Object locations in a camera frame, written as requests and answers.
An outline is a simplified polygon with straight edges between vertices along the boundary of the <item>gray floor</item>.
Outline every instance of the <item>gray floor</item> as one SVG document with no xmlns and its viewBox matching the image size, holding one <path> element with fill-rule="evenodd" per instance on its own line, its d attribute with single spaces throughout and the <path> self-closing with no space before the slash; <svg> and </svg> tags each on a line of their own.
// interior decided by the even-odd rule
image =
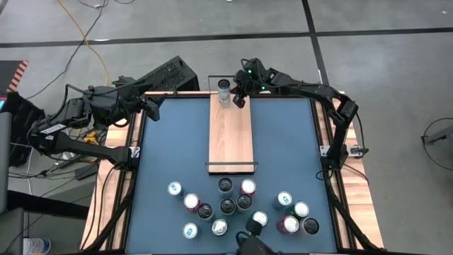
<svg viewBox="0 0 453 255">
<path fill-rule="evenodd" d="M 90 4 L 100 0 L 85 0 Z M 97 11 L 77 1 L 64 3 L 84 30 Z M 316 0 L 310 1 L 317 31 L 438 28 L 452 26 L 451 1 Z M 90 39 L 141 38 L 218 33 L 308 31 L 299 0 L 136 0 L 130 5 L 110 1 Z M 9 0 L 0 15 L 0 43 L 79 40 L 81 37 L 53 0 Z M 365 157 L 379 226 L 386 248 L 426 254 L 451 254 L 453 250 L 453 171 L 434 165 L 420 143 L 426 126 L 451 117 L 453 99 L 453 35 L 370 35 L 319 38 L 328 78 L 360 106 Z M 0 49 L 1 60 L 29 60 L 19 86 L 29 96 L 60 73 L 75 47 Z M 208 90 L 210 74 L 233 74 L 241 58 L 259 57 L 293 77 L 318 81 L 319 73 L 309 38 L 160 42 L 129 45 L 97 45 L 108 66 L 110 79 L 119 75 L 140 77 L 162 62 L 180 55 L 198 74 Z M 68 74 L 32 102 L 52 113 L 60 104 L 63 85 L 86 88 L 103 83 L 101 65 L 86 47 L 75 56 Z M 433 130 L 451 123 L 440 123 Z M 428 148 L 436 160 L 453 167 L 448 142 Z M 33 157 L 31 172 L 52 164 Z M 25 171 L 26 168 L 12 169 Z M 33 180 L 33 190 L 43 194 L 61 181 Z M 89 185 L 76 181 L 63 187 Z M 11 181 L 10 189 L 27 192 L 26 181 Z M 83 229 L 84 222 L 79 222 Z M 80 232 L 67 231 L 71 241 L 61 251 L 74 248 Z M 55 231 L 40 236 L 54 237 Z"/>
</svg>

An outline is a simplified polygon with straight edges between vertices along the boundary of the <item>table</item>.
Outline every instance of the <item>table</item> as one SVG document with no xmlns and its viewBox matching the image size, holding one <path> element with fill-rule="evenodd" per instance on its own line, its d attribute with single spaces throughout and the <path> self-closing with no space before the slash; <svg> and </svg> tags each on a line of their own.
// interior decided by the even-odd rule
<svg viewBox="0 0 453 255">
<path fill-rule="evenodd" d="M 149 92 L 149 94 L 172 94 L 172 92 Z M 200 96 L 206 97 L 209 96 L 209 91 L 192 91 L 192 92 L 179 92 L 178 97 L 193 97 L 193 96 Z M 311 107 L 313 108 L 314 112 L 314 120 L 316 123 L 319 124 L 317 126 L 317 137 L 319 138 L 318 143 L 320 145 L 327 145 L 328 144 L 328 129 L 326 127 L 326 121 L 323 116 L 323 112 L 321 107 L 317 103 L 311 103 Z M 106 146 L 122 146 L 126 145 L 126 141 L 132 142 L 134 144 L 139 140 L 139 131 L 140 131 L 140 124 L 142 121 L 141 115 L 138 115 L 134 119 L 134 125 L 132 128 L 125 127 L 125 128 L 117 128 L 111 127 L 108 131 Z M 350 131 L 348 133 L 347 138 L 348 145 L 355 145 L 357 144 L 357 140 L 355 138 L 355 132 L 353 126 L 351 125 Z M 356 168 L 357 170 L 364 173 L 362 160 L 361 159 L 352 159 L 349 158 L 347 160 L 347 164 Z M 88 240 L 84 247 L 87 247 L 95 238 L 96 233 L 98 231 L 98 223 L 100 224 L 101 229 L 103 226 L 109 221 L 113 208 L 115 205 L 118 204 L 118 200 L 120 198 L 119 194 L 121 193 L 124 196 L 127 187 L 130 184 L 130 173 L 120 173 L 119 171 L 113 171 L 109 176 L 108 180 L 106 180 L 107 174 L 111 168 L 111 164 L 107 161 L 103 161 L 101 163 L 101 167 L 99 169 L 98 179 L 97 179 L 97 186 L 99 188 L 96 189 L 96 193 L 93 194 L 93 199 L 91 201 L 91 208 L 88 214 L 88 219 L 86 221 L 86 228 L 84 231 L 84 238 Z M 367 186 L 367 182 L 357 174 L 354 174 L 351 171 L 348 171 L 347 167 L 345 167 L 342 172 L 341 176 L 337 178 L 332 178 L 331 182 L 336 190 L 337 193 L 340 193 L 342 189 L 345 191 L 345 198 L 348 201 L 348 208 L 352 218 L 356 221 L 362 231 L 369 237 L 369 239 L 374 242 L 376 245 L 382 247 L 382 240 L 379 233 L 379 227 L 376 220 L 376 215 L 374 214 L 374 207 L 372 204 L 371 195 L 369 193 L 369 188 Z M 103 203 L 101 205 L 101 191 L 102 186 L 105 184 L 104 196 L 103 196 Z M 94 198 L 96 197 L 97 203 L 96 208 L 94 207 Z M 117 227 L 111 237 L 107 240 L 104 244 L 103 249 L 123 249 L 126 247 L 126 242 L 123 232 L 127 231 L 129 228 L 129 221 L 126 221 L 125 224 L 125 217 L 130 216 L 130 210 L 123 213 L 122 217 L 117 223 Z M 343 220 L 338 215 L 338 241 L 341 242 L 340 247 L 349 247 L 348 244 L 348 234 L 344 225 Z M 88 235 L 91 221 L 94 220 L 95 224 L 92 226 L 92 230 L 90 235 Z"/>
</svg>

